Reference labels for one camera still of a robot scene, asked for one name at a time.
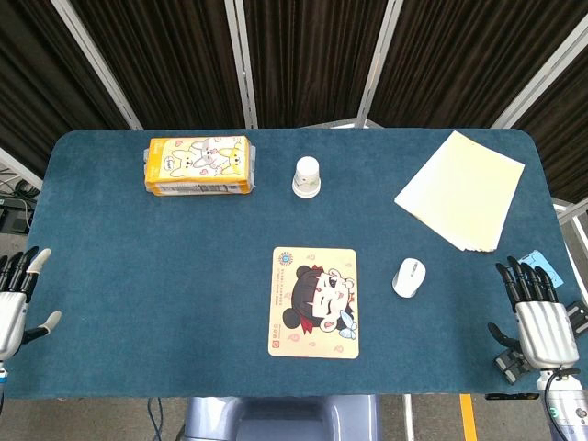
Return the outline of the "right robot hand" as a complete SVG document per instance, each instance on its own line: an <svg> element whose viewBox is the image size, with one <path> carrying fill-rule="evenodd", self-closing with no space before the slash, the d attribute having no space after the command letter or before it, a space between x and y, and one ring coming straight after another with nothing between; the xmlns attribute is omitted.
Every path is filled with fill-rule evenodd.
<svg viewBox="0 0 588 441"><path fill-rule="evenodd" d="M573 368L580 354L571 322L548 273L541 267L507 258L495 265L516 318L518 336L506 336L493 322L491 336L500 345L523 356L535 369Z"/></svg>

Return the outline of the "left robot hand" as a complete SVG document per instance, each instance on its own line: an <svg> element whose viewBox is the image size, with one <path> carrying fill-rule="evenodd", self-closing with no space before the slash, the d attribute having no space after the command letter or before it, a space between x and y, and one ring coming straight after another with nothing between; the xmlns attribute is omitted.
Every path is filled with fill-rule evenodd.
<svg viewBox="0 0 588 441"><path fill-rule="evenodd" d="M22 345L50 334L62 317L52 312L46 321L25 329L28 308L40 272L51 249L33 246L26 252L1 256L1 363L13 357Z"/></svg>

